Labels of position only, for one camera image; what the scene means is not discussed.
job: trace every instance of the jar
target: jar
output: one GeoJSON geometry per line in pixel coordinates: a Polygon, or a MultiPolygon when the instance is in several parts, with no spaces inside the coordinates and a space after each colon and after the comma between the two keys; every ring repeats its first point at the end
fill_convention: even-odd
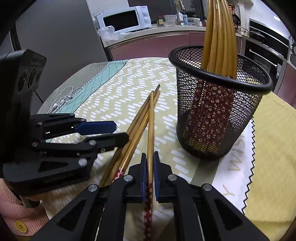
{"type": "Polygon", "coordinates": [[[157,16],[157,26],[158,27],[164,26],[162,16],[157,16]]]}

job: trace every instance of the mesh cup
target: mesh cup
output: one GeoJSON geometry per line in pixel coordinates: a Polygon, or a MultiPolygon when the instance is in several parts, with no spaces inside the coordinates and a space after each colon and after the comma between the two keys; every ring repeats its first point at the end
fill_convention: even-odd
{"type": "Polygon", "coordinates": [[[240,54],[236,80],[202,70],[202,51],[191,45],[169,54],[177,73],[176,131],[186,151],[213,160],[230,151],[273,84],[261,66],[240,54]]]}

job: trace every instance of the tablecloth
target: tablecloth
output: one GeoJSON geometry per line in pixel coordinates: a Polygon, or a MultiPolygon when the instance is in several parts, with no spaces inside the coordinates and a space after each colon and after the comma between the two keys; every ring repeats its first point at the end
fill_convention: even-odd
{"type": "MultiPolygon", "coordinates": [[[[176,137],[176,70],[167,58],[138,58],[92,64],[97,72],[84,78],[76,74],[75,82],[83,93],[60,113],[75,113],[88,121],[114,120],[116,132],[126,131],[151,90],[161,85],[155,107],[155,150],[161,162],[171,165],[173,173],[194,185],[211,183],[270,240],[279,240],[296,215],[296,110],[274,93],[263,96],[252,120],[235,142],[232,150],[217,161],[199,160],[188,154],[176,137]]],[[[48,111],[57,94],[72,85],[67,80],[43,104],[38,113],[48,111]]],[[[52,142],[77,143],[79,134],[54,138],[52,142]]],[[[147,151],[144,132],[130,165],[140,162],[147,151]]],[[[53,190],[43,197],[52,218],[80,191],[98,184],[113,152],[98,154],[88,181],[53,190]]],[[[124,239],[142,240],[144,205],[128,204],[124,239]]],[[[155,197],[152,214],[152,240],[174,240],[172,204],[159,204],[155,197]]]]}

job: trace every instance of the microwave oven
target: microwave oven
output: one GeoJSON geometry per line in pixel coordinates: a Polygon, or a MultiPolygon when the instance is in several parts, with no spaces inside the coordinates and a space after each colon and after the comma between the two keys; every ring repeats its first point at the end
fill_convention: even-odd
{"type": "Polygon", "coordinates": [[[118,9],[96,16],[100,28],[113,26],[115,33],[126,33],[151,27],[147,6],[118,9]]]}

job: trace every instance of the bowl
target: bowl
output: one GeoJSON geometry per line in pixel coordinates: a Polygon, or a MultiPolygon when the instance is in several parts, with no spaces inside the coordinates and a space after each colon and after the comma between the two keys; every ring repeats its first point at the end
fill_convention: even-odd
{"type": "Polygon", "coordinates": [[[189,25],[194,25],[194,26],[198,26],[198,22],[200,21],[200,18],[187,18],[188,19],[188,24],[189,22],[191,22],[192,24],[189,25]]]}

